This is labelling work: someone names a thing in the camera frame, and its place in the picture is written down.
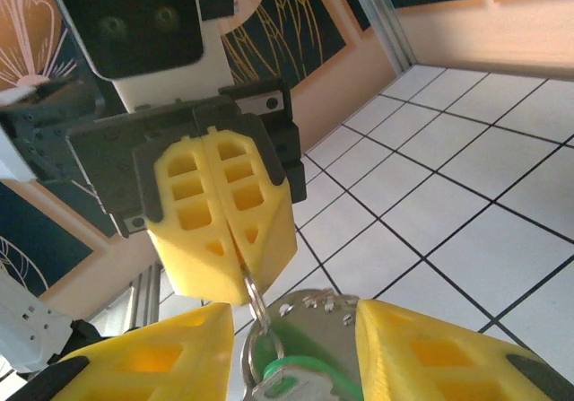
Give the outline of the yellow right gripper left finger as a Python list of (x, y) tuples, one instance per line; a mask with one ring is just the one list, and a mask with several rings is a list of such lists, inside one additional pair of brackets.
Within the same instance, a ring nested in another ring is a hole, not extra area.
[(226, 401), (233, 356), (229, 304), (209, 304), (92, 344), (89, 363), (54, 401)]

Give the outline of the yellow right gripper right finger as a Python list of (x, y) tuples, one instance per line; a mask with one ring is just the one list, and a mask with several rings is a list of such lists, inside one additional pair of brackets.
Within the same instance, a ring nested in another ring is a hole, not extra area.
[(535, 353), (377, 300), (356, 309), (364, 401), (574, 401)]

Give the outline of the green-headed key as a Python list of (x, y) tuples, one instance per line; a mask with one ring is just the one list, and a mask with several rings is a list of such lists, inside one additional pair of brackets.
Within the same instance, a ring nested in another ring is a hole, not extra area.
[(360, 384), (309, 356), (270, 362), (264, 377), (247, 391), (246, 401), (364, 401)]

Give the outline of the aluminium side rail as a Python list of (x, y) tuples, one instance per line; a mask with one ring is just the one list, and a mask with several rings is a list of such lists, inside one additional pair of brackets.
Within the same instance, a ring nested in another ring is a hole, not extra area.
[(159, 261), (145, 268), (129, 284), (126, 331), (160, 320), (160, 304), (174, 293), (165, 268)]

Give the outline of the aluminium corner post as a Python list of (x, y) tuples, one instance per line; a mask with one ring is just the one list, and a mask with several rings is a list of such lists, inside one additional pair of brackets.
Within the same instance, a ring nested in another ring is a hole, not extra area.
[(397, 74), (416, 64), (416, 57), (391, 0), (360, 0)]

